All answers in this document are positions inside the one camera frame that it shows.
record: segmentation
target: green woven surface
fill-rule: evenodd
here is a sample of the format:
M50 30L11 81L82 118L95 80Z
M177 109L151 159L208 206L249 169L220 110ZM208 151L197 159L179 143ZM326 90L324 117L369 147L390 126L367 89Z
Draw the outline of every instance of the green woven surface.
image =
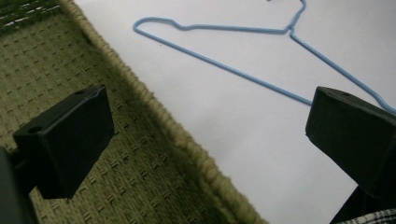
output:
M0 1L0 15L9 2ZM27 1L12 1L18 14L15 2ZM51 1L33 2L50 7L36 17L23 11L24 24L0 20L0 144L12 150L13 132L29 119L96 84L107 87L116 129L72 200L31 193L41 223L262 222L129 68L81 32L75 21L84 18L70 19L70 8L63 14Z

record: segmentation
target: hole in clip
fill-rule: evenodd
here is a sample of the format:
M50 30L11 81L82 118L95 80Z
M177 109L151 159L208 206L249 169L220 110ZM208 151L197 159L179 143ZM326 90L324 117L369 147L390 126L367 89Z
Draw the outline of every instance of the hole in clip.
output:
M37 126L37 127L29 129L28 133L38 133L41 131L41 129L42 129L41 127Z

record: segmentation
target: plaid fabric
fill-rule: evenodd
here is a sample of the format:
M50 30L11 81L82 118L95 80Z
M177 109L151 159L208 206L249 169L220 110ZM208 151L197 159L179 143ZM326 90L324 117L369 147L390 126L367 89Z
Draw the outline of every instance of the plaid fabric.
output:
M363 217L340 222L338 224L379 224L379 223L396 223L396 209L384 210Z

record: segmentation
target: white sheet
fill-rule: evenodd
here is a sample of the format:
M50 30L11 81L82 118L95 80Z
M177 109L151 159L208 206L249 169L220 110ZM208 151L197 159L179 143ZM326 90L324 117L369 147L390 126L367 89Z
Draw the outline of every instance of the white sheet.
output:
M132 31L182 24L284 28L300 1L76 0L97 31L272 223L329 223L356 188L305 137L309 106ZM396 1L308 1L296 34L396 105ZM288 35L142 29L312 99L316 86L376 105Z

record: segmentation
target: blue wire hanger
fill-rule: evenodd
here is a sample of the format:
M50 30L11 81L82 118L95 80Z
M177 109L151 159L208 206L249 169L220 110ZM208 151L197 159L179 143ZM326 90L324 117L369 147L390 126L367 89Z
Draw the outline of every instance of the blue wire hanger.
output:
M173 49L177 49L183 53L189 54L192 57L195 57L197 59L200 59L204 62L210 63L215 65L216 67L222 68L228 72L231 72L235 75L238 75L240 77L243 77L247 80L250 80L254 83L257 83L259 85L262 85L270 90L279 92L283 95L286 95L294 100L297 100L303 104L306 105L312 105L312 101L305 99L304 97L297 95L295 93L292 93L290 91L286 91L282 88L279 88L278 86L275 86L271 83L268 83L262 79L259 79L257 77L251 76L249 74L246 74L242 71L239 71L237 69L234 69L226 64L217 62L215 60L212 60L210 58L207 58L204 55L198 54L194 51L191 51L189 49L185 49L177 44L174 44L172 42L169 42L167 40L164 40L156 35L149 34L139 28L139 26L143 23L147 22L160 22L160 23L167 23L170 24L174 27L176 27L178 30L181 31L191 31L191 30L217 30L217 31L235 31L235 32L249 32L249 33L259 33L259 34L269 34L269 35L285 35L287 32L290 32L290 38L297 42L299 45L316 55L318 58L320 58L323 62L328 64L330 67L338 71L341 75L344 77L348 78L350 81L358 85L360 88L362 88L364 91L372 95L378 103L389 113L396 114L396 108L390 106L378 93L376 93L374 90L372 90L370 87L368 87L366 84L364 84L362 81L358 80L351 74L349 74L346 70L344 70L342 67L328 59L326 56L306 44L302 39L300 39L297 35L295 35L295 24L299 20L300 16L306 9L306 1L305 0L300 0L302 2L302 7L300 10L297 11L297 13L294 15L293 19L291 20L290 24L287 25L283 30L280 29L267 29L267 28L258 28L258 27L243 27L243 26L226 26L226 25L211 25L211 24L194 24L194 25L180 25L176 21L166 19L166 18L158 18L158 17L146 17L143 18L137 22L134 23L134 31L137 32L138 34L141 34L145 37L148 37L150 39L153 39L157 42L160 42L168 47L171 47Z

